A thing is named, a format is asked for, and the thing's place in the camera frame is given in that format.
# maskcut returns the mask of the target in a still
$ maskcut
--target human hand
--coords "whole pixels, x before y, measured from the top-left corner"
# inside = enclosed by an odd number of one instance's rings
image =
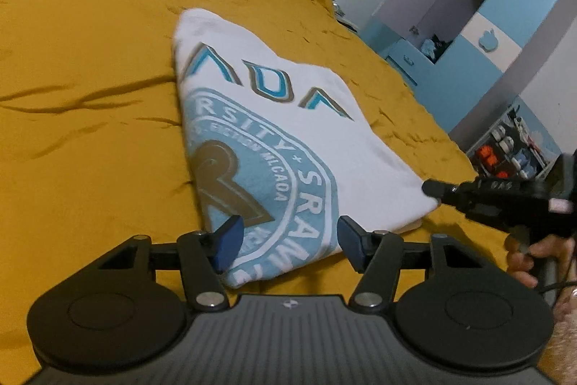
[[[529,274],[534,265],[533,257],[547,258],[553,256],[558,260],[558,280],[576,281],[577,272],[573,262],[575,240],[573,238],[560,238],[557,235],[548,235],[540,242],[529,247],[529,253],[519,251],[519,242],[512,235],[505,240],[507,250],[507,272],[527,287],[537,286],[537,279]],[[565,288],[559,295],[558,301],[553,308],[555,321],[564,319],[571,310],[577,308],[576,286]]]

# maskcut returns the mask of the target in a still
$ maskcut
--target apple-shaped decoration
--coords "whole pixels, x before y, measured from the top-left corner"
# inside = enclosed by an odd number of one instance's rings
[[[490,53],[497,49],[499,46],[499,40],[495,36],[494,29],[491,29],[491,31],[486,30],[483,33],[483,36],[479,38],[479,46],[483,48],[486,53]]]

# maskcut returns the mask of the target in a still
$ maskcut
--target folded t-shirt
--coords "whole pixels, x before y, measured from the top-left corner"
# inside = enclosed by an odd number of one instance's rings
[[[204,228],[245,223],[229,286],[339,251],[340,215],[399,231],[436,207],[331,70],[280,58],[203,9],[181,15],[174,59]]]

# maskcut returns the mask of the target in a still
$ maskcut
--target finger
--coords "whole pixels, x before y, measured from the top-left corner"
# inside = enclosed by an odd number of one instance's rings
[[[507,251],[519,251],[520,243],[515,237],[509,235],[505,239],[504,246]]]
[[[565,276],[568,277],[568,280],[573,280],[571,275],[573,274],[570,269],[571,263],[573,261],[573,252],[575,250],[575,240],[573,238],[564,238],[556,246],[558,251],[555,253],[555,256],[559,260],[559,277],[558,280],[564,280]]]
[[[524,286],[530,287],[530,289],[537,287],[537,279],[528,272],[510,270],[507,270],[507,272]]]
[[[518,251],[507,253],[507,266],[512,271],[530,271],[535,262],[530,256]]]
[[[570,251],[574,246],[572,238],[561,238],[557,235],[549,234],[540,242],[537,242],[529,247],[529,252],[538,258],[546,258],[548,256],[561,257],[565,251]]]

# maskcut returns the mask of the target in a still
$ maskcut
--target bed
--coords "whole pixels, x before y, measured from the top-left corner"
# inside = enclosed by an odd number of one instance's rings
[[[281,57],[339,74],[373,131],[422,178],[474,177],[401,77],[337,23],[331,0],[0,0],[3,385],[38,368],[25,318],[41,293],[132,235],[171,242],[200,228],[171,65],[178,15],[194,6],[248,28]],[[504,235],[451,208],[405,238],[435,232],[505,266]],[[348,298],[357,280],[334,255],[242,292]],[[399,294],[420,280],[403,274]],[[181,291],[176,274],[159,281]]]

